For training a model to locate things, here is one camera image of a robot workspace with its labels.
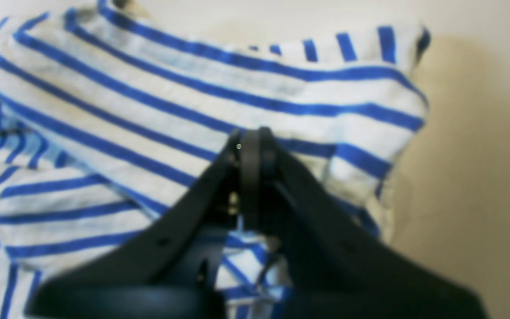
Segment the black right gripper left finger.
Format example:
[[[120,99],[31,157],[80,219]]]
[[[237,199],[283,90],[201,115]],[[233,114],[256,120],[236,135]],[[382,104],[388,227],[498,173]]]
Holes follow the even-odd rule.
[[[164,216],[119,248],[55,276],[30,298],[33,319],[224,319],[215,291],[223,246],[237,218],[240,132]]]

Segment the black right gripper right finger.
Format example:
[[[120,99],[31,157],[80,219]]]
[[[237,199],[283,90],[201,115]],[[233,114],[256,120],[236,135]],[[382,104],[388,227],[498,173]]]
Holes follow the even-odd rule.
[[[270,129],[248,133],[248,228],[279,238],[292,291],[282,319],[485,319],[473,292],[358,227]]]

